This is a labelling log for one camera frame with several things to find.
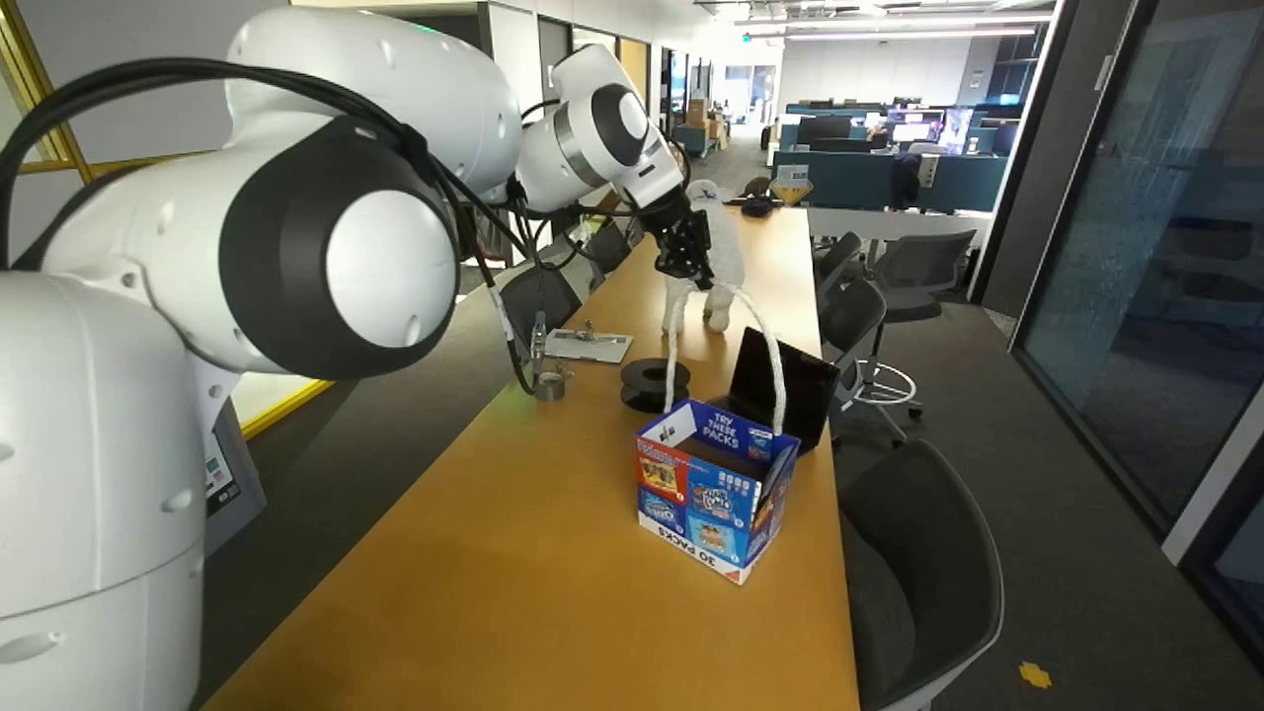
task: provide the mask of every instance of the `glass wall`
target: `glass wall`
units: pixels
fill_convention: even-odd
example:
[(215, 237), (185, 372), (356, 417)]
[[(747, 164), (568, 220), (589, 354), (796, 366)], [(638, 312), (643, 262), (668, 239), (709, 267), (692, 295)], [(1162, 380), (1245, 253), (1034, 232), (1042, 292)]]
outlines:
[(1017, 354), (1167, 530), (1264, 380), (1264, 9), (1141, 16)]
[(1264, 666), (1264, 438), (1261, 399), (1241, 436), (1253, 430), (1253, 449), (1241, 459), (1232, 487), (1221, 492), (1213, 516), (1201, 520), (1180, 569), (1229, 616), (1232, 633)]

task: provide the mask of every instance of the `wall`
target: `wall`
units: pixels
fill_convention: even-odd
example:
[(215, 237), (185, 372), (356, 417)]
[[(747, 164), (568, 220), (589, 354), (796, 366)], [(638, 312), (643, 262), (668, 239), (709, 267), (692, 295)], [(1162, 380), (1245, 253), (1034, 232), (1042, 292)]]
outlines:
[(635, 100), (638, 100), (643, 105), (654, 105), (654, 104), (650, 104), (654, 81), (650, 81), (647, 58), (650, 58), (650, 47), (647, 47), (647, 42), (638, 42), (638, 38), (620, 38), (620, 62), (623, 62), (623, 71), (626, 71), (626, 78), (630, 78)]
[(955, 104), (972, 38), (784, 42), (783, 104), (917, 93)]
[[(140, 55), (225, 55), (244, 16), (275, 4), (284, 0), (111, 0), (106, 12), (85, 12), (81, 0), (15, 0), (51, 88)], [(70, 129), (85, 164), (99, 164), (215, 146), (228, 118), (219, 88), (203, 81), (99, 105)], [(10, 246), (27, 246), (77, 187), (74, 171), (20, 176)]]
[(568, 25), (647, 38), (647, 42), (692, 42), (696, 29), (709, 16), (692, 0), (492, 0), (504, 9), (525, 9), (555, 16)]
[(1028, 118), (1032, 151), (1012, 174), (1012, 200), (995, 218), (980, 300), (1017, 316), (1051, 239), (1079, 146), (1088, 129), (1101, 58), (1113, 52), (1128, 0), (1067, 0), (1062, 47), (1051, 55), (1046, 100)]
[(539, 78), (539, 30), (538, 16), (521, 9), (484, 9), (489, 16), (489, 52), (504, 71), (516, 105), (534, 105), (544, 100)]
[(972, 38), (962, 66), (961, 66), (961, 88), (955, 104), (984, 104), (992, 88), (992, 66), (995, 66), (997, 38)]

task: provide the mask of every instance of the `wooden table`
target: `wooden table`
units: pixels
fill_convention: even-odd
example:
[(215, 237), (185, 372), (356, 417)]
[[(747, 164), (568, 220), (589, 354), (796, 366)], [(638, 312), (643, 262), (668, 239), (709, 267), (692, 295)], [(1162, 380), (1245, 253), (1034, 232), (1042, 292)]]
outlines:
[[(818, 353), (805, 212), (737, 232), (747, 295)], [(650, 255), (638, 246), (575, 316), (630, 330), (630, 358), (658, 354)], [(696, 295), (683, 365), (709, 399), (747, 312), (725, 334), (699, 320)], [(858, 708), (829, 445), (796, 463), (776, 541), (731, 586), (635, 525), (643, 424), (598, 365), (568, 365), (559, 401), (497, 391), (209, 708)]]

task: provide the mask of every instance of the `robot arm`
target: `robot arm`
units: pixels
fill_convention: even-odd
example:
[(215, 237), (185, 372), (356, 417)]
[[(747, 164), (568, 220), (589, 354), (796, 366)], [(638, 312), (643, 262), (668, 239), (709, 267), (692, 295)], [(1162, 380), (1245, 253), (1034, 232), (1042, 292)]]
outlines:
[(0, 586), (0, 708), (193, 698), (197, 492), (228, 380), (422, 358), (458, 292), (458, 199), (555, 210), (620, 187), (662, 246), (658, 267), (709, 284), (705, 220), (598, 52), (555, 66), (563, 104), (527, 135), (483, 52), (400, 18), (273, 9), (228, 58), (111, 66), (15, 129), (228, 78), (219, 151), (90, 187), (20, 271), (0, 246), (0, 578), (20, 579)]
[(551, 66), (555, 105), (525, 129), (512, 171), (527, 210), (559, 210), (580, 193), (617, 187), (658, 239), (662, 278), (709, 289), (705, 212), (685, 200), (685, 176), (662, 135), (647, 124), (623, 66), (604, 47), (580, 47)]

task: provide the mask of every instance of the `black chair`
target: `black chair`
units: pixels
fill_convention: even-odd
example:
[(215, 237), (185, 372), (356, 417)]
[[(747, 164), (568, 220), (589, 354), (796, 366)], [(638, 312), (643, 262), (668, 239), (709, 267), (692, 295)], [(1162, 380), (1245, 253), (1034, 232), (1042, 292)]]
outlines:
[(580, 295), (568, 289), (568, 280), (544, 264), (512, 271), (497, 292), (516, 349), (527, 349), (538, 320), (539, 326), (559, 326), (580, 309)]
[(941, 155), (933, 164), (933, 187), (920, 189), (920, 210), (955, 212), (955, 210), (995, 210), (997, 176), (1007, 159), (997, 155)]
[(929, 441), (858, 473), (839, 488), (839, 516), (859, 708), (933, 708), (1001, 627), (992, 525)]
[(972, 239), (976, 228), (883, 239), (874, 255), (874, 278), (887, 300), (887, 320), (941, 316), (941, 300), (968, 278)]
[(623, 228), (606, 218), (598, 228), (583, 239), (583, 255), (597, 264), (597, 271), (612, 271), (626, 262), (630, 246)]
[(662, 137), (685, 159), (699, 160), (705, 155), (705, 129), (692, 124), (662, 126)]
[(874, 408), (896, 441), (908, 441), (893, 409), (920, 417), (917, 380), (893, 365), (880, 365), (883, 292), (864, 271), (846, 271), (820, 309), (820, 341), (839, 372), (838, 415)]
[(1264, 284), (1254, 280), (1261, 264), (1253, 262), (1254, 225), (1223, 218), (1174, 218), (1157, 239), (1157, 303), (1261, 303)]
[(825, 312), (825, 295), (838, 292), (839, 278), (859, 264), (859, 253), (864, 239), (858, 232), (820, 237), (820, 247), (813, 253), (818, 312)]

